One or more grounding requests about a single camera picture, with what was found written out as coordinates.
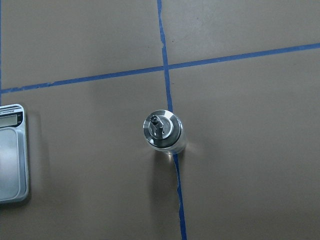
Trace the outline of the clear glass sauce dispenser bottle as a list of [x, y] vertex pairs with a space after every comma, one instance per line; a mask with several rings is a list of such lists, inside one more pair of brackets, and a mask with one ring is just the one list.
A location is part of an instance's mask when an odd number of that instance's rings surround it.
[[159, 109], [148, 115], [143, 133], [149, 146], [167, 155], [179, 154], [187, 146], [183, 122], [169, 110]]

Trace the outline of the silver digital kitchen scale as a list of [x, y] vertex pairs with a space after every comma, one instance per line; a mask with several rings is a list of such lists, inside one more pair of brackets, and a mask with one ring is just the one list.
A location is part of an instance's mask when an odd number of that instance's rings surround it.
[[24, 201], [29, 194], [29, 164], [25, 109], [0, 107], [0, 203]]

